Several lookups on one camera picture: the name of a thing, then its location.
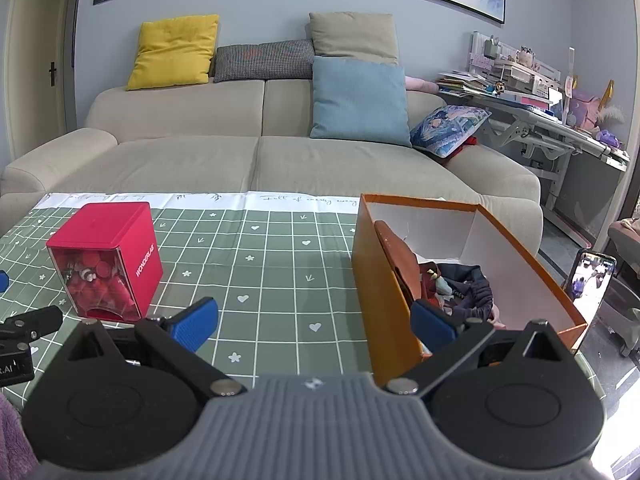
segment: pillow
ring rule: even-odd
[[[392,14],[310,12],[309,18],[317,56],[398,64],[398,39]]]
[[[345,57],[314,57],[313,139],[411,146],[404,70]]]
[[[145,22],[127,90],[209,82],[218,16]]]
[[[443,106],[411,130],[411,143],[442,158],[471,137],[491,112],[471,106]]]
[[[221,46],[213,82],[234,79],[311,79],[311,40]]]

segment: door handle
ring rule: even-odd
[[[51,68],[49,69],[49,73],[51,74],[51,86],[55,86],[56,85],[56,72],[58,71],[58,69],[56,68],[56,62],[52,61],[51,62]]]

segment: cardboard box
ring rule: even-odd
[[[521,330],[531,319],[546,319],[568,348],[587,329],[549,273],[481,205],[363,195],[351,259],[376,384],[385,384],[423,359],[410,327],[410,306],[378,240],[376,220],[404,238],[419,261],[480,265],[508,329]]]
[[[162,277],[147,202],[87,204],[47,248],[78,316],[124,322],[145,317]]]

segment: yellow pillow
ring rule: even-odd
[[[218,15],[145,22],[127,90],[209,82]]]

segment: beige sofa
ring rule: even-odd
[[[444,104],[407,92],[409,123]],[[310,139],[308,80],[251,80],[100,94],[85,128],[12,162],[0,179],[6,232],[46,192],[363,192],[481,203],[535,253],[540,183],[484,146],[446,168],[401,146]]]

